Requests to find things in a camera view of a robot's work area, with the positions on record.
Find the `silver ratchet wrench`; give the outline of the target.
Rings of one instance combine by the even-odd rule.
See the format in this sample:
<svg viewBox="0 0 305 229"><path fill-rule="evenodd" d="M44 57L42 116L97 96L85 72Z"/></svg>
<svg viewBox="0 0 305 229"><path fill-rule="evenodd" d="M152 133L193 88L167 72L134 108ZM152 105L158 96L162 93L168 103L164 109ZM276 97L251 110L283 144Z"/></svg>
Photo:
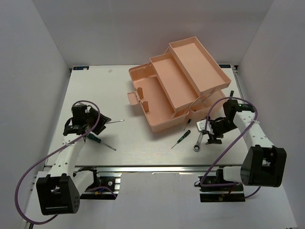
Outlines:
<svg viewBox="0 0 305 229"><path fill-rule="evenodd" d="M200 151L200 149L201 149L201 142L202 142L203 136L204 136L203 133L199 134L198 139L197 139L196 143L193 146L193 150L195 152L199 152Z"/></svg>

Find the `large green screwdriver tip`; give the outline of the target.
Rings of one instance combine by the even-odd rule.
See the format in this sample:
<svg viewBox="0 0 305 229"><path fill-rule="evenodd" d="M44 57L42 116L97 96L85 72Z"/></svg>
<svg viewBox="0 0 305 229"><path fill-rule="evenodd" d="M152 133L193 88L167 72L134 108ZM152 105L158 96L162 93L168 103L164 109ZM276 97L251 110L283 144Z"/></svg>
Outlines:
<svg viewBox="0 0 305 229"><path fill-rule="evenodd" d="M109 124L114 124L114 123L119 123L119 122L124 122L124 121L125 121L124 119L122 119L122 120L114 120L114 121L106 122L105 124L109 125Z"/></svg>

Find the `pink plastic toolbox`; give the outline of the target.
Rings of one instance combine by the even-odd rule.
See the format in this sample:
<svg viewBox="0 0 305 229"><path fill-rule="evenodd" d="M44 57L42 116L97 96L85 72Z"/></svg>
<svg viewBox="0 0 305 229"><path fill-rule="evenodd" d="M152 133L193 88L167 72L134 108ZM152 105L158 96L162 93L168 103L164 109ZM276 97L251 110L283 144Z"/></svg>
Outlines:
<svg viewBox="0 0 305 229"><path fill-rule="evenodd" d="M142 107L153 132L200 120L224 97L231 79L197 37L169 43L164 54L129 69L131 105Z"/></svg>

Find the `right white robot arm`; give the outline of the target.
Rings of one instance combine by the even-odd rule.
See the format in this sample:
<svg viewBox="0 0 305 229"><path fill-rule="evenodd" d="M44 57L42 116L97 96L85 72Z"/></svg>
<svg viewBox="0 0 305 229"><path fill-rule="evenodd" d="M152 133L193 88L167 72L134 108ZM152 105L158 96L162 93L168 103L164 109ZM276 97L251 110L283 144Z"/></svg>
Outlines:
<svg viewBox="0 0 305 229"><path fill-rule="evenodd" d="M282 183L286 151L276 147L266 136L257 121L258 111L250 102L241 103L237 97L224 98L224 117L207 118L204 130L208 144L221 144L225 133L238 129L240 135L221 153L224 156L239 139L246 143L248 153L241 166L222 168L222 174L215 178L220 190L227 190L232 183L245 186L279 187Z"/></svg>

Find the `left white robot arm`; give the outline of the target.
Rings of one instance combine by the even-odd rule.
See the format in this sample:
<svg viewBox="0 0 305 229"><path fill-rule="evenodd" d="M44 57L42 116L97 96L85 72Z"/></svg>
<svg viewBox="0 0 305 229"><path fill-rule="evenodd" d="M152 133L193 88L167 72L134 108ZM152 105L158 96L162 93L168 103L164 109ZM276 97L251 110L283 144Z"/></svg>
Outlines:
<svg viewBox="0 0 305 229"><path fill-rule="evenodd" d="M111 119L89 105L75 105L72 117L67 120L63 131L64 150L45 177L36 183L38 199L43 215L74 214L80 206L80 199L87 189L96 190L101 179L95 168L81 168L74 171L77 158L89 134L99 135Z"/></svg>

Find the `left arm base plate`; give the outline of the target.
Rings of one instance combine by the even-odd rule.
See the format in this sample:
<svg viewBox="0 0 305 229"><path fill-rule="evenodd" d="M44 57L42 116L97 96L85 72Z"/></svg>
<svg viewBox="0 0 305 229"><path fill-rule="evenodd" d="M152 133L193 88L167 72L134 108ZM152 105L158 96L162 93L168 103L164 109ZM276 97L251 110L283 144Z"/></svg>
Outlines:
<svg viewBox="0 0 305 229"><path fill-rule="evenodd" d="M97 171L94 183L81 194L81 199L115 200L120 190L121 175L121 173Z"/></svg>

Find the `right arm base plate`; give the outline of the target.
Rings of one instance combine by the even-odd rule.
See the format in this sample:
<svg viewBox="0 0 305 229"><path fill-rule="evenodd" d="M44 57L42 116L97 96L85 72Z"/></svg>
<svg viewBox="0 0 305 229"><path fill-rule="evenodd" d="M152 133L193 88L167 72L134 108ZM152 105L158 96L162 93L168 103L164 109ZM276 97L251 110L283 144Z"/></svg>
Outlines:
<svg viewBox="0 0 305 229"><path fill-rule="evenodd" d="M194 186L199 188L200 202L202 203L225 203L225 202L245 202L244 187L239 185L221 187L203 187L200 185L202 176Z"/></svg>

